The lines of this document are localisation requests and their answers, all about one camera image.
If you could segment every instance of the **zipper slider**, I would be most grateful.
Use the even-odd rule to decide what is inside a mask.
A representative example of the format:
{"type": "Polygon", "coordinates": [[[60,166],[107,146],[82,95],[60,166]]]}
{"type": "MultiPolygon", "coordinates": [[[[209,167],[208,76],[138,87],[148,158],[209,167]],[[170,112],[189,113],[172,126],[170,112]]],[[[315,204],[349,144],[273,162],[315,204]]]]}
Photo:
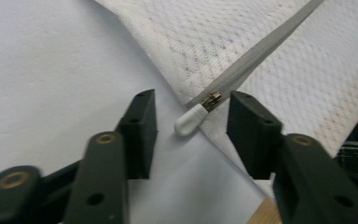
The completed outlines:
{"type": "Polygon", "coordinates": [[[220,102],[222,94],[218,91],[211,92],[202,104],[196,104],[189,109],[182,117],[176,120],[174,129],[176,134],[187,136],[205,120],[206,116],[213,109],[214,105],[220,102]]]}

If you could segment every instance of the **zipper tape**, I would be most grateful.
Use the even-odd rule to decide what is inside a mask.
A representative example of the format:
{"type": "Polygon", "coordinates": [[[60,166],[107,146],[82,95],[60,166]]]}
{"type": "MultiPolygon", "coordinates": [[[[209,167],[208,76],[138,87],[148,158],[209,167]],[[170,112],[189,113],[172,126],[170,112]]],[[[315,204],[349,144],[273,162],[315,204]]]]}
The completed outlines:
{"type": "Polygon", "coordinates": [[[180,136],[191,134],[202,124],[208,113],[221,105],[231,91],[239,88],[257,66],[264,62],[323,1],[310,0],[293,17],[261,39],[198,96],[185,104],[189,110],[175,122],[175,132],[180,136]]]}
{"type": "Polygon", "coordinates": [[[324,0],[310,0],[293,17],[284,22],[254,47],[244,53],[234,64],[215,79],[198,96],[185,104],[186,108],[202,103],[213,91],[222,95],[223,103],[231,91],[236,90],[246,78],[277,48],[324,0]]]}

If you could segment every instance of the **white fabric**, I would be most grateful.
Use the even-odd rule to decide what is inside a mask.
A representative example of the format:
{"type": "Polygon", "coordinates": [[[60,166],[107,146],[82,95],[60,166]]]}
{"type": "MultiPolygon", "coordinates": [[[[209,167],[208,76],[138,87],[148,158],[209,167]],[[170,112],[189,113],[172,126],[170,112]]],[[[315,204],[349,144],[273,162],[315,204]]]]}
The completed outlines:
{"type": "MultiPolygon", "coordinates": [[[[115,12],[185,104],[305,0],[97,0],[115,12]]],[[[358,120],[358,1],[326,0],[239,88],[334,156],[358,120]]],[[[227,102],[201,125],[242,170],[227,102]]]]}

